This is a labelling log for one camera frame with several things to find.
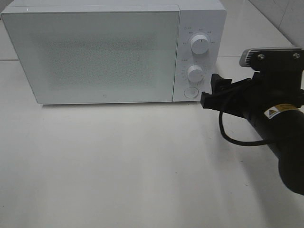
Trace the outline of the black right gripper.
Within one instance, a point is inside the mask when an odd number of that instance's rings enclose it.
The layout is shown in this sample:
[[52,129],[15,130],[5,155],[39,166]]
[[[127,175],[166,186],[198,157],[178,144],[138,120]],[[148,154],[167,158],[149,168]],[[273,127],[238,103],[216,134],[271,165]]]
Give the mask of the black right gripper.
[[[272,119],[277,115],[298,111],[304,105],[301,88],[302,71],[255,72],[252,79],[232,84],[232,79],[212,74],[212,94],[202,92],[200,104],[204,109],[221,111],[241,118],[251,119],[263,115]],[[232,86],[225,96],[219,95]]]

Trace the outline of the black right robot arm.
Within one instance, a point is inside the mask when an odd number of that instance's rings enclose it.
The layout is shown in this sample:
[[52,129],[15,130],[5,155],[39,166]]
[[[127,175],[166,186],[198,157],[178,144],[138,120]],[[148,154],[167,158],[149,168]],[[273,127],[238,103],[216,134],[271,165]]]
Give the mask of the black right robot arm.
[[[304,193],[304,104],[301,77],[292,83],[280,82],[255,72],[238,82],[218,74],[211,77],[212,93],[203,92],[204,109],[219,111],[219,130],[228,142],[239,146],[268,145],[278,158],[283,184],[292,192]],[[260,135],[259,141],[240,141],[227,135],[223,115],[246,119]]]

